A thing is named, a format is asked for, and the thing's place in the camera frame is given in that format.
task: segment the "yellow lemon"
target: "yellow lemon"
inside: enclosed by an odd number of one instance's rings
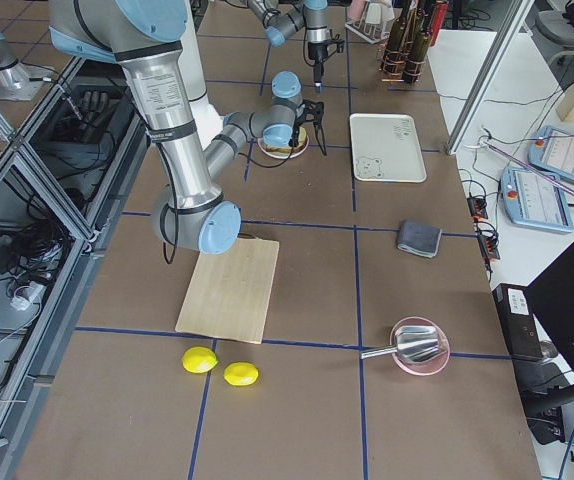
[[[191,373],[205,373],[218,363],[218,357],[207,347],[191,347],[183,355],[183,367]]]
[[[236,362],[227,366],[223,374],[230,385],[244,387],[251,385],[258,379],[258,368],[249,362]]]

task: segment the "office chair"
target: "office chair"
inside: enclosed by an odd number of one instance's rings
[[[536,15],[536,27],[543,36],[563,47],[563,50],[552,55],[547,62],[552,65],[557,62],[562,65],[566,56],[574,56],[574,27],[572,27],[563,12],[556,10],[544,10]]]

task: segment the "folded cloth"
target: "folded cloth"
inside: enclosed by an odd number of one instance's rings
[[[421,257],[435,257],[442,233],[440,228],[414,220],[403,220],[398,232],[398,248]]]

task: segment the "blue cable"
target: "blue cable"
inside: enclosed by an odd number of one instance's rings
[[[567,449],[565,450],[565,455],[563,455],[563,462],[560,465],[560,471],[558,472],[558,480],[563,480],[563,472],[565,471],[565,465],[567,464],[567,456],[571,450],[571,445],[574,442],[574,429],[571,431],[571,436],[567,442]]]

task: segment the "white desk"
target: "white desk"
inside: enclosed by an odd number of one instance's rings
[[[429,62],[436,88],[441,95],[467,97],[494,35],[493,32],[441,31],[438,42],[429,50]],[[514,39],[486,98],[524,103],[549,97],[557,88],[558,83],[535,44],[529,35],[521,33]],[[545,112],[551,103],[547,103]],[[443,115],[450,132],[463,104],[463,100],[441,98]],[[540,120],[534,126],[531,125],[544,114],[544,104],[544,101],[527,106],[484,102],[464,137],[463,146],[456,152],[459,167],[471,172],[474,180],[481,182],[488,193],[495,192],[496,183],[473,170],[474,150],[465,146],[476,145],[483,134],[481,126],[489,129],[496,138],[507,142],[532,138]],[[561,122],[555,107],[545,117],[543,124],[556,125],[574,133],[574,124]],[[510,154],[516,152],[515,156],[526,160],[528,142],[496,145]],[[485,149],[478,151],[476,168],[491,177],[499,178],[506,165],[507,161],[499,155]],[[468,178],[467,173],[462,172],[462,178]],[[472,192],[480,193],[479,187],[473,185]],[[517,227],[509,222],[502,205],[495,208],[495,196],[488,197],[488,202],[490,221],[497,221],[498,225],[501,256],[501,261],[492,266],[492,287],[501,282],[528,285],[574,240],[574,232],[558,235]],[[571,214],[574,222],[574,208]],[[534,440],[534,447],[543,476],[557,478],[565,446],[560,443],[542,446]],[[565,478],[574,479],[574,463],[568,462]]]

